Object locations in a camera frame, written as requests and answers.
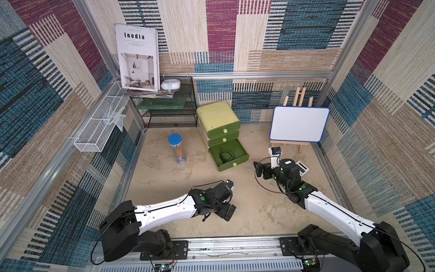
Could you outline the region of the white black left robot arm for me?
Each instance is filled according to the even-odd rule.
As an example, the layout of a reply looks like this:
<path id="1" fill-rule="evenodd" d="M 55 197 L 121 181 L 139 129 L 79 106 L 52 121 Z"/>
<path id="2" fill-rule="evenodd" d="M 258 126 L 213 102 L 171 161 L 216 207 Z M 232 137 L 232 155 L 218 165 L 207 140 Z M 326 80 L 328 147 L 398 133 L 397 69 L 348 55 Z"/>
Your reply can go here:
<path id="1" fill-rule="evenodd" d="M 98 242 L 104 261 L 118 260 L 130 252 L 145 252 L 160 259 L 169 257 L 174 246 L 168 231 L 153 231 L 166 223 L 196 216 L 207 219 L 211 214 L 230 221 L 236 209 L 230 203 L 234 183 L 226 180 L 213 185 L 206 190 L 193 187 L 179 198 L 158 204 L 135 206 L 131 201 L 119 204 L 99 226 Z"/>

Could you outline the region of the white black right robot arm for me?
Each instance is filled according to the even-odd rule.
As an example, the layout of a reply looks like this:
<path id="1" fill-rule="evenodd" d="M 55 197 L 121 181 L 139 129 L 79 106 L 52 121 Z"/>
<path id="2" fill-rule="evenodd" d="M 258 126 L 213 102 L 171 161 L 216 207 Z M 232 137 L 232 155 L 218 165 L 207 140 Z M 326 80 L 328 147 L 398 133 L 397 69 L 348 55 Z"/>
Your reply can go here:
<path id="1" fill-rule="evenodd" d="M 393 226 L 375 223 L 329 200 L 316 187 L 302 181 L 300 167 L 292 159 L 270 157 L 271 162 L 254 162 L 256 178 L 272 179 L 294 204 L 328 221 L 344 236 L 333 235 L 313 224 L 298 233 L 302 252 L 321 250 L 358 267 L 362 272 L 403 272 L 410 266 L 402 242 Z"/>

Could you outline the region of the black earphones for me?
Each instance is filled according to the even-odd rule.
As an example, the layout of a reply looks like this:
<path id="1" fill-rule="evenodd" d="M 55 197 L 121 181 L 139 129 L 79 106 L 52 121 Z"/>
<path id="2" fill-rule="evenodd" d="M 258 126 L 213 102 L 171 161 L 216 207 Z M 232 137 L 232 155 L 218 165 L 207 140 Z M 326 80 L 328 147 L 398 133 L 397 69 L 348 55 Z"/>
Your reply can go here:
<path id="1" fill-rule="evenodd" d="M 232 151 L 223 150 L 222 148 L 220 149 L 219 157 L 223 164 L 233 161 L 235 159 L 235 155 Z"/>

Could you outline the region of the green drawer cabinet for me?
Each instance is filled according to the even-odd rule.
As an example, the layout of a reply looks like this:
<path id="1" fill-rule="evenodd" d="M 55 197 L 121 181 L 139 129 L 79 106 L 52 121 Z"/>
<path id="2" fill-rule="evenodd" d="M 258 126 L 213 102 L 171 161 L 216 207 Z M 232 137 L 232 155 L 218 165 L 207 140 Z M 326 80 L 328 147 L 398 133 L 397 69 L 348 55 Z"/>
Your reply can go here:
<path id="1" fill-rule="evenodd" d="M 196 113 L 199 131 L 219 172 L 248 161 L 249 154 L 239 141 L 241 121 L 227 102 L 201 106 Z M 232 151 L 235 159 L 223 164 L 219 157 L 221 148 Z"/>

